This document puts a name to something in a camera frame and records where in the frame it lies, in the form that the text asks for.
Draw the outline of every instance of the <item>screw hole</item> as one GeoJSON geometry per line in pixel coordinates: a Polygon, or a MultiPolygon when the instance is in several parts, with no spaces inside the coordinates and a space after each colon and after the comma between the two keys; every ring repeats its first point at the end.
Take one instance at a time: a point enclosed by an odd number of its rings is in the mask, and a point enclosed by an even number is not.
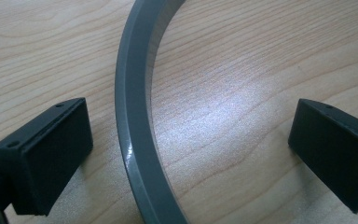
{"type": "Polygon", "coordinates": [[[20,143],[19,141],[11,142],[11,143],[7,144],[7,147],[15,147],[15,146],[17,146],[19,143],[20,143]]]}

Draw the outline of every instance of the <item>gray curved object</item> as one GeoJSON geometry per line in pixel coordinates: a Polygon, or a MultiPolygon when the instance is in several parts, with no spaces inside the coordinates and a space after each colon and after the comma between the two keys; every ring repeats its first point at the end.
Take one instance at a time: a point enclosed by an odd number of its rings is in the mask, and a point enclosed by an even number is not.
{"type": "Polygon", "coordinates": [[[119,143],[146,223],[187,223],[159,163],[150,90],[159,42],[185,0],[137,0],[121,37],[116,68],[119,143]]]}

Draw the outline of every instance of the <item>tabletop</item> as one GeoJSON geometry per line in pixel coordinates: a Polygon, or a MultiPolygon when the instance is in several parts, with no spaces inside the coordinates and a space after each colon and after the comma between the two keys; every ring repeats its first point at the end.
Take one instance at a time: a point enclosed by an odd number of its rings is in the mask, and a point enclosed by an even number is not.
{"type": "MultiPolygon", "coordinates": [[[[0,1],[0,139],[86,97],[94,148],[48,217],[142,223],[115,118],[118,45],[133,0],[0,1]]],[[[293,153],[299,98],[358,118],[358,0],[186,1],[156,59],[161,164],[191,223],[358,223],[293,153]]]]}

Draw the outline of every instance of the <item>inner edge of gray ring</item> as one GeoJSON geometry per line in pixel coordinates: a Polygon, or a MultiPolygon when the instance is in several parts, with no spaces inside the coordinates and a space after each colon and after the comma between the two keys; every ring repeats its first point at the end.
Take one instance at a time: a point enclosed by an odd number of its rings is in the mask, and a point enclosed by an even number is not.
{"type": "Polygon", "coordinates": [[[159,42],[185,0],[137,0],[117,56],[118,138],[132,193],[146,223],[187,223],[158,159],[151,83],[159,42]]]}

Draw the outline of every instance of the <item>curved gray strip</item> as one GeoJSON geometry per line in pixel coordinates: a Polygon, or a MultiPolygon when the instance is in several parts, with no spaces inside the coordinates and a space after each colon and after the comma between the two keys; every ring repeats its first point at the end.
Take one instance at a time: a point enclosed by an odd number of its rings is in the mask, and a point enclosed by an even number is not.
{"type": "Polygon", "coordinates": [[[150,89],[159,42],[185,0],[137,0],[121,37],[116,68],[118,137],[132,193],[146,223],[186,223],[158,160],[150,89]]]}

